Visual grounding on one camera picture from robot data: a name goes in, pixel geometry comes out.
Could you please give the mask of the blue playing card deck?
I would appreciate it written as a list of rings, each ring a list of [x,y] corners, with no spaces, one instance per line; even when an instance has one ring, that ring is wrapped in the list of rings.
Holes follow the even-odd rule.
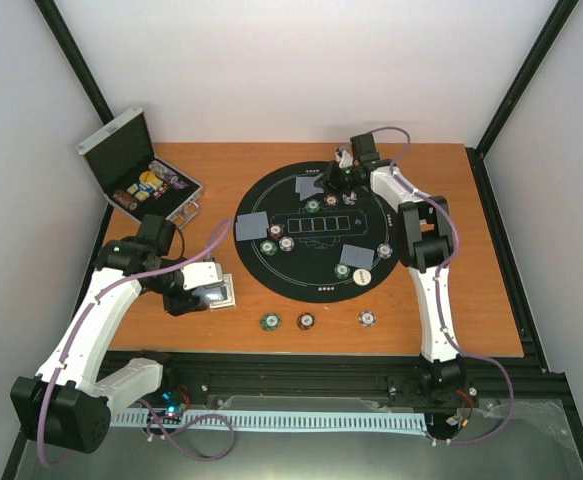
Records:
[[[206,304],[211,305],[226,299],[226,288],[223,286],[201,286],[196,288],[192,294],[201,298]]]

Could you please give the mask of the blue chip top mat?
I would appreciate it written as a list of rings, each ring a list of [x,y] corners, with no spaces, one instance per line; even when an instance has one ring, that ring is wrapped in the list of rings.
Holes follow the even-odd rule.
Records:
[[[357,202],[357,197],[354,194],[352,194],[352,195],[342,195],[342,199],[343,199],[343,202],[346,205],[355,205],[356,202]]]

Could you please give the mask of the red chip top mat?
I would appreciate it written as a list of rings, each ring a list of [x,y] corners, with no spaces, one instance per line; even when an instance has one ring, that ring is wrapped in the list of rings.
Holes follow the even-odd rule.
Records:
[[[324,197],[324,202],[327,206],[336,207],[339,203],[339,200],[336,195],[329,194]]]

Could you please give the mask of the red chip mat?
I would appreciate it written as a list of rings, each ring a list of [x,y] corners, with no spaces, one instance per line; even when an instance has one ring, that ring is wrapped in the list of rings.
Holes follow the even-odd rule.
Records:
[[[284,228],[281,224],[271,224],[268,228],[268,234],[273,239],[279,239],[284,235]]]
[[[327,206],[336,207],[339,203],[339,200],[336,195],[329,194],[324,197],[324,202]]]

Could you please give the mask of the dealt card top mat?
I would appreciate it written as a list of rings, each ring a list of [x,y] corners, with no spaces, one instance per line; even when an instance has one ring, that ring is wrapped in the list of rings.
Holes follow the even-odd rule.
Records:
[[[295,192],[300,200],[308,199],[314,195],[322,194],[324,188],[321,186],[321,175],[298,176],[295,181]]]

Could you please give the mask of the dealt card mat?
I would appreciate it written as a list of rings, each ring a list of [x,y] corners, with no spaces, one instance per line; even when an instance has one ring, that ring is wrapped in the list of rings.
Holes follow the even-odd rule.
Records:
[[[295,181],[295,192],[300,200],[308,199],[314,195],[322,194],[324,188],[321,186],[321,175],[298,176]]]
[[[357,269],[370,270],[373,267],[375,251],[365,247],[344,244],[340,263]]]
[[[241,214],[236,217],[235,240],[237,242],[259,240],[268,236],[269,220],[264,211]]]

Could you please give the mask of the green chip top mat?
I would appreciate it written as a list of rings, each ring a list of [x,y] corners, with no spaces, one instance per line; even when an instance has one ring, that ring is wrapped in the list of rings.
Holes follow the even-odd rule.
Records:
[[[305,210],[311,213],[318,212],[320,210],[320,202],[315,199],[309,200],[305,205]]]

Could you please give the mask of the green poker chip stack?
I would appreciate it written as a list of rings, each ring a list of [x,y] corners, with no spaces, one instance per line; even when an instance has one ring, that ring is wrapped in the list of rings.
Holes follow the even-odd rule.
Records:
[[[267,313],[260,319],[260,327],[263,331],[273,331],[281,324],[281,317],[276,313]]]

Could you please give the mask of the white dealer button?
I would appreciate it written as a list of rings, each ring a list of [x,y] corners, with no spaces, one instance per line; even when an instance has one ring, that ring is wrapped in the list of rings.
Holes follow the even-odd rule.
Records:
[[[372,274],[367,269],[358,268],[352,273],[353,282],[361,287],[367,287],[372,283]]]

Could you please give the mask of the red brown poker chip stack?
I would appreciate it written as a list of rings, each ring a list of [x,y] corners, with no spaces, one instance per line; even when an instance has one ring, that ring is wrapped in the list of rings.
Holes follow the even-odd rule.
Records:
[[[315,325],[315,316],[305,312],[298,316],[297,326],[301,330],[309,330]]]

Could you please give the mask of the blue white poker chip stack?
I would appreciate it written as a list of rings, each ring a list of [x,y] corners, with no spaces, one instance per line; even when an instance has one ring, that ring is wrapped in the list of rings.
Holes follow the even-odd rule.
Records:
[[[363,311],[359,314],[359,323],[365,327],[370,327],[376,324],[377,317],[372,311]]]

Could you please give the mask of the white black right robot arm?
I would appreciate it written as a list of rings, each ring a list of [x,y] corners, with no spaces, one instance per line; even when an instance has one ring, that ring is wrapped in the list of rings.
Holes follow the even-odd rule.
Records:
[[[419,395],[430,404],[452,395],[463,386],[465,371],[449,295],[458,234],[446,199],[422,191],[395,160],[381,158],[373,131],[339,147],[317,184],[338,193],[368,187],[396,212],[396,253],[414,283],[421,321]]]

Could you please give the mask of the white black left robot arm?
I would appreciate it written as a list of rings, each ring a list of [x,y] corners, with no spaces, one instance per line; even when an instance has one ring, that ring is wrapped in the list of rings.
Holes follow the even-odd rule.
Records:
[[[127,407],[147,394],[161,403],[177,395],[179,378],[156,353],[133,358],[104,379],[98,373],[121,320],[142,293],[161,295],[174,316],[206,309],[194,292],[222,281],[221,267],[209,250],[188,260],[168,258],[179,232],[171,221],[147,215],[135,235],[107,242],[62,339],[33,377],[13,384],[10,398],[21,429],[36,442],[43,465],[52,464],[47,446],[92,453],[112,418]]]

